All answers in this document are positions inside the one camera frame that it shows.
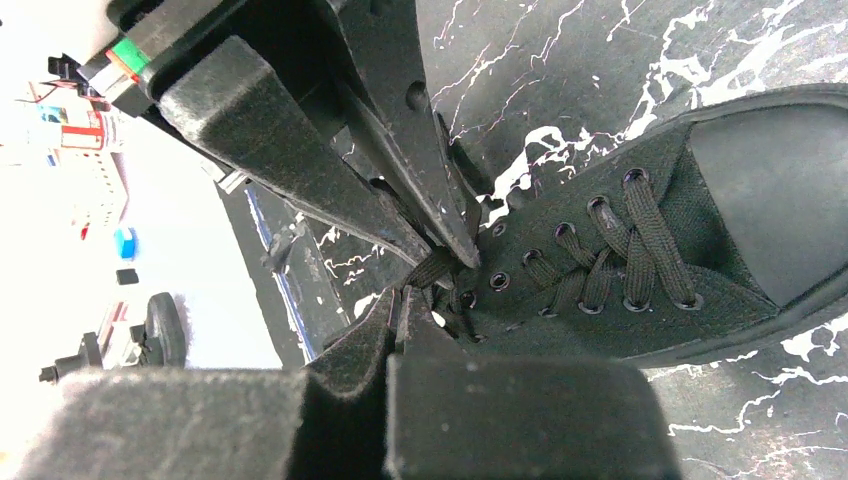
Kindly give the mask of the black canvas sneaker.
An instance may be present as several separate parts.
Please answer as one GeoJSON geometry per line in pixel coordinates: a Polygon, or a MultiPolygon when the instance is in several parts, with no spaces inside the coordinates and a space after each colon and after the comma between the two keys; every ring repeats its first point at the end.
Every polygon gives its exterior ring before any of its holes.
{"type": "Polygon", "coordinates": [[[407,278],[472,354],[710,363],[847,312],[847,88],[685,112],[407,278]]]}

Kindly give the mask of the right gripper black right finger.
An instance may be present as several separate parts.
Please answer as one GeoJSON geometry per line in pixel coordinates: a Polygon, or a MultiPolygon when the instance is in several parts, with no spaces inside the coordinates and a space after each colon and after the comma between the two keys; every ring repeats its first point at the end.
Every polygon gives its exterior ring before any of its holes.
{"type": "Polygon", "coordinates": [[[384,471],[391,479],[679,479],[636,368],[586,357],[470,357],[420,292],[389,289],[384,471]]]}

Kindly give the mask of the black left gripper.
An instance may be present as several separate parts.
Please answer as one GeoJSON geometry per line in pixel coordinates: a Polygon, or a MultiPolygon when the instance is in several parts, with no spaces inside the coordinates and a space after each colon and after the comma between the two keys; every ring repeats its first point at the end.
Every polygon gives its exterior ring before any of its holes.
{"type": "Polygon", "coordinates": [[[117,30],[78,69],[93,90],[106,95],[113,67],[135,84],[128,114],[161,98],[163,117],[186,140],[306,216],[411,265],[429,255],[392,201],[309,121],[342,117],[314,2],[109,1],[104,13],[117,30]]]}

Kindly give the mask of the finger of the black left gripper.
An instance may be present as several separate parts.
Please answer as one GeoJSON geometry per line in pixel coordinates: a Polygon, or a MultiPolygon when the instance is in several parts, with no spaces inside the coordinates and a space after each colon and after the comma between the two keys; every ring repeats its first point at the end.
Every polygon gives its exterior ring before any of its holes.
{"type": "Polygon", "coordinates": [[[426,85],[413,1],[316,1],[355,141],[431,238],[480,264],[463,191],[426,85]]]}

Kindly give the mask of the black shoelace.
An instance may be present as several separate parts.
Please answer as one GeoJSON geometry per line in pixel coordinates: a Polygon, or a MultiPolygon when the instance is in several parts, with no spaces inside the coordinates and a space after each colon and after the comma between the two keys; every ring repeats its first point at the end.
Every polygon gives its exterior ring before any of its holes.
{"type": "Polygon", "coordinates": [[[503,320],[488,317],[476,325],[458,313],[460,339],[512,353],[580,345],[610,349],[620,343],[633,354],[638,336],[660,348],[668,341],[716,333],[707,309],[712,275],[686,263],[696,246],[676,240],[673,230],[679,223],[666,220],[682,211],[679,194],[685,187],[693,188],[697,205],[709,204],[703,177],[693,166],[675,170],[667,182],[672,196],[667,207],[654,191],[658,184],[658,177],[634,168],[625,174],[620,199],[592,197],[588,214],[594,246],[568,222],[554,230],[555,243],[570,257],[565,270],[537,248],[523,253],[520,277],[528,290],[519,299],[538,314],[521,320],[517,313],[507,313],[503,320]]]}

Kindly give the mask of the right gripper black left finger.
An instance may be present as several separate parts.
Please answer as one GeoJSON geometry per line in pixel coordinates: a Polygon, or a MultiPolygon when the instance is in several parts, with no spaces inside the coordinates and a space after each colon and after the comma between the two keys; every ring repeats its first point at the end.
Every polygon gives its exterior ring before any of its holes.
{"type": "Polygon", "coordinates": [[[83,370],[17,479],[377,479],[400,295],[296,370],[83,370]]]}

